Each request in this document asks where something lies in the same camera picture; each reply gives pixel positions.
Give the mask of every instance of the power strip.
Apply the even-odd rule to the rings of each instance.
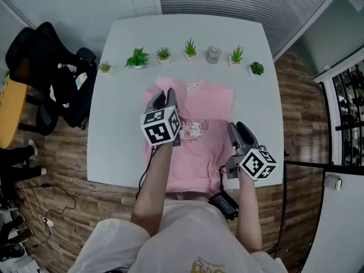
[[[45,218],[45,217],[43,217],[43,222],[46,224],[46,225],[48,225],[49,227],[53,227],[53,225],[54,225],[54,223],[53,223],[53,221],[51,221],[51,220],[49,220],[49,219],[47,219],[47,218]]]

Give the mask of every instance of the pink t-shirt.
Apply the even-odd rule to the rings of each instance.
[[[199,81],[187,86],[178,78],[158,79],[157,86],[146,91],[144,106],[158,93],[173,88],[182,127],[181,146],[174,147],[167,192],[218,191],[218,169],[232,154],[228,135],[234,90]],[[144,154],[149,159],[151,147],[145,141]]]

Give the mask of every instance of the potted succulent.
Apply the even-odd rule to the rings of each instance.
[[[260,76],[264,73],[264,67],[262,64],[259,64],[257,61],[255,61],[249,66],[249,73]]]
[[[229,64],[231,67],[236,67],[241,65],[241,60],[243,59],[243,49],[240,45],[233,50],[231,56],[229,56]]]
[[[111,69],[111,65],[109,65],[108,61],[105,61],[104,63],[100,63],[98,68],[100,69],[101,73],[109,74],[110,69]]]
[[[194,41],[192,41],[192,38],[190,38],[184,43],[185,45],[184,54],[188,61],[194,61],[197,59],[198,54],[196,52],[196,46],[193,45],[193,43]]]
[[[157,50],[157,56],[162,65],[168,64],[171,61],[171,51],[169,48],[160,48]]]
[[[143,52],[143,48],[135,48],[133,56],[126,60],[125,67],[134,67],[135,69],[143,69],[149,61],[149,53]]]

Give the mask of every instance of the window blinds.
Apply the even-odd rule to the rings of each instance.
[[[208,14],[259,22],[263,24],[272,55],[275,56],[324,1],[160,0],[160,3],[163,14]]]
[[[157,13],[154,0],[6,1],[11,2],[15,12],[34,27],[51,22],[70,51],[88,47],[99,59],[115,20]]]

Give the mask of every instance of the wooden floor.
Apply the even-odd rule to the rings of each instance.
[[[287,53],[275,64],[284,123],[284,148],[290,154],[286,159],[326,163],[328,161],[328,125],[321,88],[308,75],[294,55]],[[27,106],[23,121],[34,118],[35,110]],[[65,265],[70,268],[76,260],[97,222],[106,218],[129,220],[135,202],[136,189],[116,187],[87,181],[87,131],[72,129],[60,120],[56,130],[45,138],[19,131],[13,147],[23,146],[34,138],[40,152],[33,164],[48,168],[48,175],[24,181],[24,186],[50,183],[61,185],[77,201],[76,209],[66,209],[62,215],[51,212],[54,233]],[[302,261],[315,232],[321,197],[322,171],[314,168],[288,167],[288,204],[284,234],[279,251],[287,268]],[[282,217],[283,185],[257,189],[263,245],[266,251],[276,248]],[[19,190],[24,199],[20,211],[34,235],[26,242],[30,253],[41,266],[51,272],[66,272],[59,249],[52,240],[49,246],[39,244],[48,237],[38,221],[48,209],[61,212],[73,207],[73,200],[59,187]],[[237,191],[230,192],[237,197]],[[235,223],[229,224],[234,229]]]

